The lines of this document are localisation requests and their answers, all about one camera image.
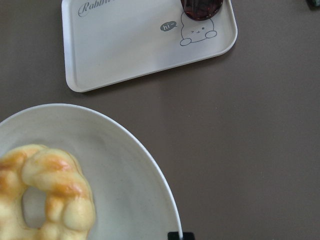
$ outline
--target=round white plate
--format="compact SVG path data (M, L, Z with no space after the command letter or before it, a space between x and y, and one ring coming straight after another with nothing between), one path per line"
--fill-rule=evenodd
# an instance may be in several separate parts
M124 127L94 110L46 104L0 123L0 156L26 144L73 154L93 192L96 221L89 240L166 240L182 228L168 183L145 147ZM23 197L27 224L44 221L45 194L31 187Z

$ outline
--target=braided bread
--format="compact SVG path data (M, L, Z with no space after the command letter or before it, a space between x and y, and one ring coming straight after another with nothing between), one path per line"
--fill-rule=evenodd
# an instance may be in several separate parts
M29 186L46 192L39 229L28 227L22 214ZM70 153L30 144L0 158L0 240L85 240L95 218L91 188Z

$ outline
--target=gray table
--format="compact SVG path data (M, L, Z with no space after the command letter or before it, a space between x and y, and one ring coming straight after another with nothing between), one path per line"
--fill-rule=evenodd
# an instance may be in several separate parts
M0 121L70 103L149 150L197 240L320 238L320 10L234 0L226 54L87 93L65 78L61 1L0 7Z

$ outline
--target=glass of dark liquid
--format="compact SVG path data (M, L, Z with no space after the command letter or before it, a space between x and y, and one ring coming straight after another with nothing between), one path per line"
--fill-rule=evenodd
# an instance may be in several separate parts
M212 18L221 8L224 0L181 0L185 14L197 21Z

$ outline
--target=cartoon character drawing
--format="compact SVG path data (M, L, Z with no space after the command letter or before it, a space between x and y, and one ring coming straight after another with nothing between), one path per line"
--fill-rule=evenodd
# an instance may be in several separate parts
M190 19L184 12L181 15L182 29L180 41L181 46L191 43L211 39L217 35L214 22L209 18L204 21L195 21Z

